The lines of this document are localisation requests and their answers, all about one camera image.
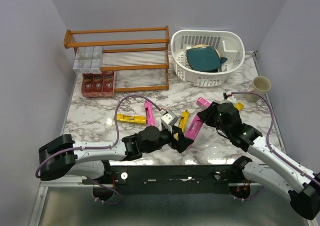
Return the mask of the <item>large pink toothpaste box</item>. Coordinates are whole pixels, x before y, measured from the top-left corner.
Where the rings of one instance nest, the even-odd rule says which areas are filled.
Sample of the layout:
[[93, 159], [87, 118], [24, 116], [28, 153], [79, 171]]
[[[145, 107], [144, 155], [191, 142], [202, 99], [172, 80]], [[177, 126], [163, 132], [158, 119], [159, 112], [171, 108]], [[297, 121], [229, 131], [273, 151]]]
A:
[[205, 100], [204, 98], [200, 97], [197, 102], [196, 102], [197, 106], [199, 106], [201, 109], [207, 109], [211, 103], [208, 102], [207, 100]]

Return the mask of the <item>red 3D toothpaste box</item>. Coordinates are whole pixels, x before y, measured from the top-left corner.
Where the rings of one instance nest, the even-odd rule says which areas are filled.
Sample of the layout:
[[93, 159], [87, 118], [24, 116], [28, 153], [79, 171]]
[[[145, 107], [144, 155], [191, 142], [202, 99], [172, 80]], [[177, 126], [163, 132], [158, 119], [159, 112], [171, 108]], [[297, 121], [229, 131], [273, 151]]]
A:
[[93, 81], [94, 81], [93, 74], [82, 75], [81, 93], [83, 97], [90, 98], [92, 96]]
[[103, 74], [95, 74], [93, 77], [92, 84], [92, 95], [93, 97], [99, 97], [103, 90]]
[[114, 71], [108, 71], [103, 76], [103, 87], [102, 96], [103, 97], [113, 97], [114, 95], [114, 85], [115, 85], [115, 73]]

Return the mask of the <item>silver toothpaste box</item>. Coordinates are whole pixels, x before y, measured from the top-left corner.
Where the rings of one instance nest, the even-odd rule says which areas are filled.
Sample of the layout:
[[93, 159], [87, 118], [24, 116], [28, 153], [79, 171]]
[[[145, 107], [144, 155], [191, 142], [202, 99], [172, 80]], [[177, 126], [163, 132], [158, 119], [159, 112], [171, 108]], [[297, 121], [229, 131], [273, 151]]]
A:
[[90, 71], [93, 74], [100, 74], [100, 66], [103, 63], [103, 47], [95, 46], [92, 53], [91, 67]]
[[85, 57], [85, 47], [78, 47], [77, 51], [75, 53], [74, 63], [73, 63], [73, 71], [76, 74], [79, 74], [82, 72], [83, 68], [83, 61]]
[[82, 72], [83, 73], [88, 73], [91, 69], [93, 51], [94, 51], [93, 46], [86, 47], [84, 50], [83, 63], [82, 63]]

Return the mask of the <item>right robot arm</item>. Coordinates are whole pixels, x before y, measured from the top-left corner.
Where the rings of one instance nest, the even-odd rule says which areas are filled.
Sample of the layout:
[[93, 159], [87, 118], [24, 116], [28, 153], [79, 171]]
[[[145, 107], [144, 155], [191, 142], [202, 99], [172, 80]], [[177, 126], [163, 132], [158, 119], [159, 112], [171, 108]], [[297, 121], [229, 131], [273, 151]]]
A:
[[222, 131], [236, 147], [263, 161], [265, 169], [248, 159], [244, 165], [230, 169], [230, 177], [257, 182], [283, 196], [293, 210], [307, 220], [320, 212], [320, 175], [296, 162], [274, 147], [267, 137], [242, 122], [239, 111], [231, 103], [212, 103], [197, 114], [207, 126]]

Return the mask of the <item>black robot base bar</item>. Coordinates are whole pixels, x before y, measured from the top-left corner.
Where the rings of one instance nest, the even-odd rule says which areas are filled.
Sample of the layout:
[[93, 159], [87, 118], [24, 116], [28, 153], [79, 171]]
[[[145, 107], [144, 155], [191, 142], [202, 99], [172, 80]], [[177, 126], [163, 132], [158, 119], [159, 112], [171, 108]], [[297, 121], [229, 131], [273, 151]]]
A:
[[109, 199], [109, 186], [121, 195], [229, 194], [249, 195], [249, 182], [233, 165], [110, 165], [104, 163], [93, 195]]

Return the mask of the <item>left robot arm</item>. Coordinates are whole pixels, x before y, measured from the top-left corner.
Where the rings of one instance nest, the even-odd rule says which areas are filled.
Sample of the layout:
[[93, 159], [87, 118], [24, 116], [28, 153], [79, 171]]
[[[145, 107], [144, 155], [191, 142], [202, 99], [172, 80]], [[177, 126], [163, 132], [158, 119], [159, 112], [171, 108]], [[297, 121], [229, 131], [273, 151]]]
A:
[[148, 126], [123, 137], [119, 144], [79, 142], [74, 141], [70, 134], [63, 134], [39, 148], [39, 166], [35, 176], [41, 181], [52, 181], [71, 174], [96, 179], [104, 184], [110, 180], [111, 172], [102, 161], [134, 161], [143, 154], [160, 150], [164, 145], [182, 153], [193, 142], [176, 126], [171, 131]]

